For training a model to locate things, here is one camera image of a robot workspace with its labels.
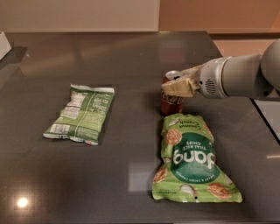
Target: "table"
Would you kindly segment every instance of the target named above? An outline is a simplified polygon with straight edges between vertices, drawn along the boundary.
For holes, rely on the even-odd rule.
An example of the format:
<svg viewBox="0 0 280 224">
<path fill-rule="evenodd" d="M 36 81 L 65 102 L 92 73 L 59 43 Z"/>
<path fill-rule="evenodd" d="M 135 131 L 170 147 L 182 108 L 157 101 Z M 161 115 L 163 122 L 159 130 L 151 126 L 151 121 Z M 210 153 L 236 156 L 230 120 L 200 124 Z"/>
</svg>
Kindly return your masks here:
<svg viewBox="0 0 280 224">
<path fill-rule="evenodd" d="M 218 166 L 241 190 L 238 203 L 155 201 L 161 165 L 160 84 L 166 72 L 219 58 L 208 34 L 182 32 L 7 33 L 0 62 L 1 223 L 187 223 L 280 221 L 280 149 L 251 100 L 186 99 L 204 117 Z M 116 95 L 89 146 L 43 132 L 69 101 L 70 84 Z M 26 197 L 29 204 L 19 208 Z"/>
</svg>

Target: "chip bag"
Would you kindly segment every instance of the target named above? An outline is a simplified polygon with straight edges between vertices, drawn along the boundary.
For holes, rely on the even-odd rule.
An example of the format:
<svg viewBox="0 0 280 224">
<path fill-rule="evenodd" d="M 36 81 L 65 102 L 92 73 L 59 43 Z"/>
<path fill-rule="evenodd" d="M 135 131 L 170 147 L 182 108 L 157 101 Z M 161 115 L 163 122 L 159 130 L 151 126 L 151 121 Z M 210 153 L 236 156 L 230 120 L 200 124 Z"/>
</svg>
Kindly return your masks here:
<svg viewBox="0 0 280 224">
<path fill-rule="evenodd" d="M 43 136 L 97 145 L 114 94 L 112 87 L 71 85 L 71 101 Z"/>
<path fill-rule="evenodd" d="M 152 183 L 155 200 L 242 202 L 233 181 L 216 165 L 214 138 L 201 116 L 164 119 L 160 167 Z"/>
</svg>

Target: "green and white snack bag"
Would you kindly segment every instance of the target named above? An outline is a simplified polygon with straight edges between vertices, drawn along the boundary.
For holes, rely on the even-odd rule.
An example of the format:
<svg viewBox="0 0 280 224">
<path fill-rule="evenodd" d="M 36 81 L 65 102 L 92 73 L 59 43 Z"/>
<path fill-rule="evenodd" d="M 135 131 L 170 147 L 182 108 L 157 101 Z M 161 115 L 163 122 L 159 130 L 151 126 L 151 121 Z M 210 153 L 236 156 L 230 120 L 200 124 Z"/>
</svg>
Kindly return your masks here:
<svg viewBox="0 0 280 224">
<path fill-rule="evenodd" d="M 71 85 L 71 101 L 43 136 L 97 145 L 114 95 L 112 87 Z"/>
<path fill-rule="evenodd" d="M 160 167 L 152 183 L 155 200 L 242 202 L 233 181 L 215 163 L 214 138 L 201 116 L 164 119 Z"/>
</svg>

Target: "soda can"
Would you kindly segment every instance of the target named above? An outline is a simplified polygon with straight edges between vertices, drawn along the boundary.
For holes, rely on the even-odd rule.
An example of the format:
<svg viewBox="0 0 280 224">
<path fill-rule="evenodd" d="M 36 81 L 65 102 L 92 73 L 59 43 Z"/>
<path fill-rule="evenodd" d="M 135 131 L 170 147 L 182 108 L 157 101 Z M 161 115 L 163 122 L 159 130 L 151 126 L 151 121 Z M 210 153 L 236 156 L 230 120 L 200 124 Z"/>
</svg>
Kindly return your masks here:
<svg viewBox="0 0 280 224">
<path fill-rule="evenodd" d="M 163 83 L 176 80 L 183 74 L 179 71 L 170 71 L 163 78 Z M 160 110 L 165 116 L 181 113 L 183 110 L 184 98 L 176 95 L 167 95 L 161 90 Z"/>
</svg>

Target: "white object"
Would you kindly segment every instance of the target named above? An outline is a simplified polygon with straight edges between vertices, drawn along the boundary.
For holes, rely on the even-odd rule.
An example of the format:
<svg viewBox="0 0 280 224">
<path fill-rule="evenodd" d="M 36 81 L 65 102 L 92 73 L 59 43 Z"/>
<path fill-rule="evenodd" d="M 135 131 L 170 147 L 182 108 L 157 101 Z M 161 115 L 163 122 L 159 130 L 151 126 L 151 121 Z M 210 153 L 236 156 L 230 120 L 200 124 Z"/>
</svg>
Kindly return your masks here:
<svg viewBox="0 0 280 224">
<path fill-rule="evenodd" d="M 11 50 L 10 43 L 3 31 L 0 31 L 0 60 Z"/>
</svg>

